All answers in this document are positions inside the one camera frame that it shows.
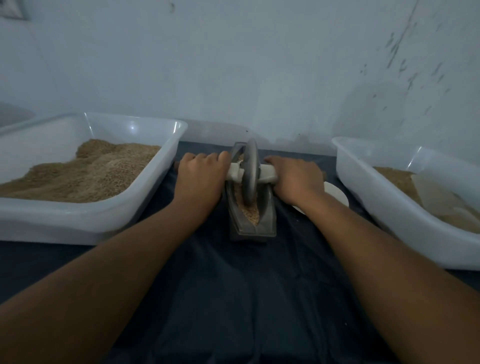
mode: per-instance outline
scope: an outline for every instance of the person's right arm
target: person's right arm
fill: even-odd
[[[313,162],[267,157],[275,192],[328,240],[360,302],[403,363],[480,363],[480,294],[323,189]]]

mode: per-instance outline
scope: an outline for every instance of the metal grinder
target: metal grinder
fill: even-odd
[[[276,236],[276,213],[271,185],[277,181],[275,168],[269,164],[260,164],[257,143],[253,138],[246,143],[235,143],[231,155],[232,163],[225,182],[230,213],[230,239],[265,242]],[[252,224],[240,209],[235,198],[235,183],[241,183],[246,206],[257,203],[260,216],[258,225]]]

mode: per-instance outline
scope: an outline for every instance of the white tray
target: white tray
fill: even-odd
[[[445,268],[480,270],[480,234],[455,228],[416,204],[375,167],[424,171],[480,210],[480,168],[432,149],[396,141],[333,138],[336,171],[370,215],[413,249]]]
[[[89,139],[160,145],[121,194],[76,204],[0,198],[0,240],[93,245],[135,222],[167,173],[188,125],[179,120],[78,113],[35,118],[0,128],[0,183],[29,168],[67,162]]]

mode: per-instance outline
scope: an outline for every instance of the wall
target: wall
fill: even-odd
[[[173,117],[193,141],[332,153],[335,135],[396,138],[480,164],[477,0],[24,5],[29,22],[0,19],[4,123]]]

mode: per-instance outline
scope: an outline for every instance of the person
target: person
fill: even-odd
[[[399,360],[480,361],[480,294],[324,193],[315,163],[265,160],[278,173],[277,196],[299,206],[328,240]],[[229,164],[227,152],[187,153],[167,207],[3,303],[1,361],[104,358],[162,266],[218,203]]]

